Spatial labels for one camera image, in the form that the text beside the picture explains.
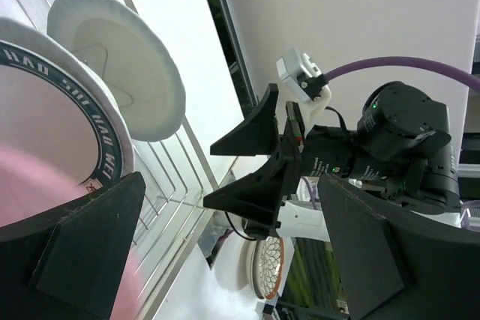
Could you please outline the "pink plastic plate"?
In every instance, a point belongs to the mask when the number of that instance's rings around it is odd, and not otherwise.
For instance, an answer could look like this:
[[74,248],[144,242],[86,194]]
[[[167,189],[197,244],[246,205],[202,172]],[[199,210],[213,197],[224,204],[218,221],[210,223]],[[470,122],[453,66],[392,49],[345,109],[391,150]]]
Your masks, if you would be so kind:
[[[1,147],[1,226],[48,211],[88,194],[75,180],[37,157]],[[135,319],[140,282],[135,253],[129,252],[112,309],[112,319]]]

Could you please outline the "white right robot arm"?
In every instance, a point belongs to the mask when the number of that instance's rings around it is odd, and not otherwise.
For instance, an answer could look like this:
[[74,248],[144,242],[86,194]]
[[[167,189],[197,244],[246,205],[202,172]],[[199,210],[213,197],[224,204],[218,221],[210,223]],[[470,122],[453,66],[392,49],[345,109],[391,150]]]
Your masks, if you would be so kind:
[[322,219],[351,319],[477,319],[479,234],[434,215],[460,207],[446,105],[402,82],[378,88],[356,130],[308,130],[278,86],[211,146],[213,155],[267,156],[258,170],[207,195],[259,240],[278,235],[301,177],[318,178]]

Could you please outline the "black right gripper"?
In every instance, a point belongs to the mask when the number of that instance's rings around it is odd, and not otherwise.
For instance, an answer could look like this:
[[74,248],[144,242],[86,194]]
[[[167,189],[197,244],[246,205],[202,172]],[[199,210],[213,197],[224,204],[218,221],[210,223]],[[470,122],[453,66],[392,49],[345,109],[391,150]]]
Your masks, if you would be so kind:
[[[213,143],[210,155],[270,155],[278,143],[276,106],[278,85],[268,84],[259,104],[239,125]],[[249,175],[208,194],[203,205],[225,211],[257,223],[267,229],[275,227],[278,212],[287,206],[287,199],[296,192],[302,177],[318,178],[323,174],[348,178],[353,171],[353,132],[339,117],[339,127],[313,127],[306,130],[299,105],[288,101],[286,123],[279,138],[282,154],[271,157]]]

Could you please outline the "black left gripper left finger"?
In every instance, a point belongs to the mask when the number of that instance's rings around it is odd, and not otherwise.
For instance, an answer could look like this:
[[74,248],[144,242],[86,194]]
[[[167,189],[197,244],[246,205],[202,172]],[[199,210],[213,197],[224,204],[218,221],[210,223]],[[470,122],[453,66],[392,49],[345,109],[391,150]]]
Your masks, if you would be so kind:
[[1,225],[2,319],[135,319],[131,253],[146,184],[134,172]]

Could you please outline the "green rimmed white plate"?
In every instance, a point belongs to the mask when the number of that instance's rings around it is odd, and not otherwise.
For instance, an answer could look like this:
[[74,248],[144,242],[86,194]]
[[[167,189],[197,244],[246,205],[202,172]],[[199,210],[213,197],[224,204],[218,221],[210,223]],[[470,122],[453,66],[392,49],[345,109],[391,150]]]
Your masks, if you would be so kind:
[[127,125],[107,86],[63,46],[1,18],[1,144],[94,191],[135,168]]

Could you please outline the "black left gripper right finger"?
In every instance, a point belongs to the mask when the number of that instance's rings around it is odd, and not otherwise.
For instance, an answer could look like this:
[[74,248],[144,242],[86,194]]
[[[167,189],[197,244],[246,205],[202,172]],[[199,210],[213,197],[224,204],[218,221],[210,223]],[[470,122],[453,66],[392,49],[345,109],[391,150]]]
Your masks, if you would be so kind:
[[351,319],[479,318],[479,234],[335,176],[318,191]]

